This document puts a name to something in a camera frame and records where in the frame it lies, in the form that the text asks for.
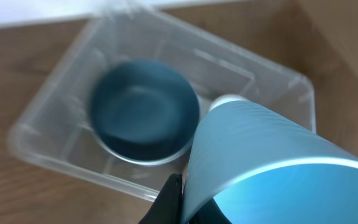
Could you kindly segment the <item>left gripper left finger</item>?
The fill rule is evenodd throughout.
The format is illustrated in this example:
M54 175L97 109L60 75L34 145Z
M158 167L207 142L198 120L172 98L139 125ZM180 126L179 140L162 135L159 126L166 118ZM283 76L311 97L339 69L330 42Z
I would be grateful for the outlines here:
M139 224L179 224L183 201L183 176L171 174Z

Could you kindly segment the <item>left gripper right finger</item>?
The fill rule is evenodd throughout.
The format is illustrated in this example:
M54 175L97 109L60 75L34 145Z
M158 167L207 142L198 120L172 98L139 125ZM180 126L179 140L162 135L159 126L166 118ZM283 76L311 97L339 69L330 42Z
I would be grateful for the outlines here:
M212 198L191 218L189 224L231 224Z

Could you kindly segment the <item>light blue cup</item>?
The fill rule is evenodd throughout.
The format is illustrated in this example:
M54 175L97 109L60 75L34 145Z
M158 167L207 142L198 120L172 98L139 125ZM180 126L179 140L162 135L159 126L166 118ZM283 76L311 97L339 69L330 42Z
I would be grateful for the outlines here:
M214 200L233 223L358 223L358 158L250 101L195 132L181 220Z

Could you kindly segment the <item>dark blue bowl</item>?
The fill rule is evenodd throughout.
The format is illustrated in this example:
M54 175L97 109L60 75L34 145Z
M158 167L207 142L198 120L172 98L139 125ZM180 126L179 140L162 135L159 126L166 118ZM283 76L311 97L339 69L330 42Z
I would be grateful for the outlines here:
M194 135L200 105L182 74L156 61L134 60L116 65L96 82L88 119L97 135L153 142Z

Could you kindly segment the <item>light blue bowl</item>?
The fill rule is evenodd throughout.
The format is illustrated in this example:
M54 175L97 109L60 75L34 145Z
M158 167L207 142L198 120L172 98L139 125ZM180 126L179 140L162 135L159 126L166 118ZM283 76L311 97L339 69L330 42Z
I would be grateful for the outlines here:
M217 106L220 106L222 104L232 102L232 101L248 101L248 99L244 98L243 96L240 96L240 95L232 95L232 94L222 95L222 96L219 96L218 98L216 98L211 103L208 111L211 111L211 110L215 109Z

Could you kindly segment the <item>beige bowl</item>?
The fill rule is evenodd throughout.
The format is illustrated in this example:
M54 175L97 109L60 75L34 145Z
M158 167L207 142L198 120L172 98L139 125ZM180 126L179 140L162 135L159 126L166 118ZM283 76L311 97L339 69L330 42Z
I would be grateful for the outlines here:
M177 135L167 139L136 143L107 135L93 134L96 142L110 155L141 166L159 166L177 160L186 154L193 135Z

